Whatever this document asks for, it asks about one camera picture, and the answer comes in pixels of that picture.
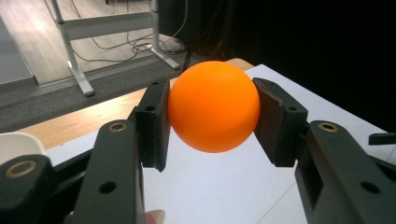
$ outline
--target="orange ball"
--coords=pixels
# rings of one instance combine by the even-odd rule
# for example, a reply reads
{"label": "orange ball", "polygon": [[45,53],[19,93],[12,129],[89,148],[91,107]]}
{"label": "orange ball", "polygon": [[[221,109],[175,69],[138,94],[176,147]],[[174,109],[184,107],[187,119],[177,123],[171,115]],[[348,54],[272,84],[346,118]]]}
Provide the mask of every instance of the orange ball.
{"label": "orange ball", "polygon": [[209,61],[190,67],[169,94],[168,116],[176,134],[203,152],[238,147],[256,128],[259,115],[253,81],[230,63]]}

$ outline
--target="wooden floor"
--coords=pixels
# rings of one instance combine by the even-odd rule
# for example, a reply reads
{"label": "wooden floor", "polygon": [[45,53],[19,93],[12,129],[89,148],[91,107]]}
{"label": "wooden floor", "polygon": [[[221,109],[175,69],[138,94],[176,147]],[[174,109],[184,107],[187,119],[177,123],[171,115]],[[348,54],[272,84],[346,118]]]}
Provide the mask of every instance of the wooden floor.
{"label": "wooden floor", "polygon": [[[58,0],[58,4],[65,21],[149,11],[147,0],[109,0],[108,5],[105,0]],[[64,42],[53,20],[54,17],[50,13],[51,10],[53,8],[50,0],[0,0],[1,17],[40,85],[72,77],[67,65],[69,59]],[[74,51],[84,59],[100,60],[100,62],[88,62],[76,55],[80,69],[86,73],[120,64],[134,57],[133,45],[125,43],[151,33],[152,30],[149,28],[128,32],[128,34],[97,36],[74,40],[72,46]],[[160,39],[167,41],[168,48],[176,48],[180,45],[177,40],[170,39],[170,36],[160,35]],[[151,39],[137,42],[137,44],[143,43],[151,43]],[[149,51],[146,51],[137,54],[133,60],[151,55]]]}

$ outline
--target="black wire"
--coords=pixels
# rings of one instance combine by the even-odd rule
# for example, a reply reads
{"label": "black wire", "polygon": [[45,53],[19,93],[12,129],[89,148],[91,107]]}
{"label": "black wire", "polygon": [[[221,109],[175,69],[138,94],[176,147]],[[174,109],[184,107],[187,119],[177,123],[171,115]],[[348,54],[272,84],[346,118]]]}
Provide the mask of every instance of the black wire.
{"label": "black wire", "polygon": [[[77,6],[76,6],[74,0],[70,0],[70,2],[71,2],[71,4],[72,4],[72,7],[74,8],[76,14],[78,15],[78,17],[81,18],[81,15],[80,15],[79,12],[78,12],[78,9],[77,9]],[[129,0],[127,0],[127,12],[129,12]],[[115,48],[121,47],[121,46],[126,45],[126,44],[132,45],[132,46],[133,46],[132,52],[134,53],[134,55],[133,55],[131,58],[128,58],[128,59],[126,59],[126,60],[102,60],[102,59],[93,59],[93,60],[89,60],[89,59],[85,59],[85,58],[83,58],[82,56],[80,56],[78,53],[76,53],[76,51],[75,51],[74,49],[73,49],[73,51],[76,53],[76,55],[77,55],[81,60],[86,61],[86,62],[113,62],[113,63],[127,62],[127,61],[132,60],[134,57],[136,57],[136,55],[137,55],[138,53],[143,53],[143,52],[149,50],[149,48],[147,48],[147,45],[149,45],[149,43],[137,44],[137,42],[140,41],[140,40],[152,40],[152,38],[147,38],[147,37],[150,36],[150,35],[152,35],[152,34],[144,35],[144,36],[138,37],[137,39],[134,39],[134,40],[129,40],[129,32],[127,32],[127,41],[126,41],[125,43],[118,44],[118,45],[111,46],[111,47],[102,47],[101,45],[99,45],[99,44],[97,43],[97,41],[96,41],[93,37],[91,37],[91,40],[92,40],[93,43],[96,45],[96,47],[98,47],[99,49],[115,49]],[[169,49],[169,48],[165,45],[165,42],[164,42],[164,41],[160,40],[160,42],[163,44],[163,48],[160,48],[160,50],[161,50],[163,53],[165,53],[165,54],[168,54],[168,55],[177,55],[177,54],[179,54],[179,53],[186,52],[186,48],[185,48],[184,45],[182,45],[181,47],[179,47],[179,48],[177,48],[177,49]]]}
{"label": "black wire", "polygon": [[73,50],[73,51],[81,60],[86,61],[86,62],[124,63],[124,62],[131,61],[137,55],[137,53],[135,53],[132,57],[130,57],[130,58],[126,59],[126,60],[85,59],[82,56],[80,56],[75,50]]}

